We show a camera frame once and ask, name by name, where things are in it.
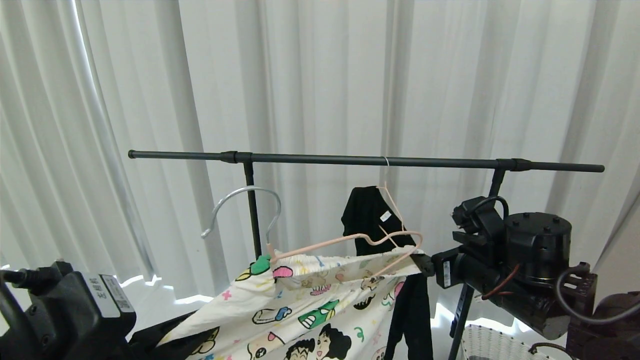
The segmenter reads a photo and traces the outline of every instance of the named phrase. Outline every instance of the black garment sleeve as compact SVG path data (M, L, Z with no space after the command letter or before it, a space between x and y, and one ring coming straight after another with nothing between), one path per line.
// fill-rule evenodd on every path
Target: black garment sleeve
M393 233L403 230L400 219L375 186L354 188L351 191L342 215L342 223L344 236L364 233L373 241L385 237L385 231ZM410 235L394 236L393 239L399 246L415 245ZM369 245L364 239L356 239L355 243L358 256L379 254L395 248L391 241L377 246ZM403 334L409 348L409 360L433 360L427 279L422 274L408 276L398 294L389 328L385 360L393 359L396 344L400 342Z

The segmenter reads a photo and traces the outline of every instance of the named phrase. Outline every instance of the white wicker basket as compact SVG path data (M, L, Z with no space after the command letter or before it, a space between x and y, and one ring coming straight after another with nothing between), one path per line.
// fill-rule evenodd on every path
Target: white wicker basket
M466 360L553 360L540 351L531 354L531 346L512 336L477 325L465 328L461 346Z

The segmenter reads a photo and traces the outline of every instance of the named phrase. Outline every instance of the white curtain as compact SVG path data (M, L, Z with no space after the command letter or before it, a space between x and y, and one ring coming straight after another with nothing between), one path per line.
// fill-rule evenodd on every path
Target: white curtain
M598 261L640 169L640 3L627 1L2 2L0 252L56 257L213 296L253 257L242 166L130 160L129 149L601 163L604 174L507 174L512 213L573 224ZM291 250L342 233L354 186L384 169L256 164ZM487 170L393 168L390 191L435 253ZM274 202L257 194L263 237ZM319 254L355 254L351 244ZM458 292L430 288L453 310ZM470 318L510 318L474 305Z

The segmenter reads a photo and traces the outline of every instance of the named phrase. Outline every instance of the clothing label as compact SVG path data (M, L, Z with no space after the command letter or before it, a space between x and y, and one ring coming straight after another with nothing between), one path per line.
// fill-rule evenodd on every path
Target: clothing label
M111 275L101 275L104 283L107 284L107 288L109 288L109 292L115 300L116 305L120 308L120 311L123 313L135 313L133 306L127 299L127 295L124 293L124 290L118 284L118 281Z
M444 268L444 287L448 288L451 286L451 264L445 261L442 267Z
M382 222L387 221L389 218L391 217L391 213L389 212L389 210L385 211L384 214L382 214L382 216L380 217L380 220L382 220Z
M113 302L113 298L109 294L109 290L104 285L102 278L98 274L86 274L82 273L86 287L89 288L89 292L93 296L95 304L98 305L98 309L103 318L119 318L120 312L116 303Z

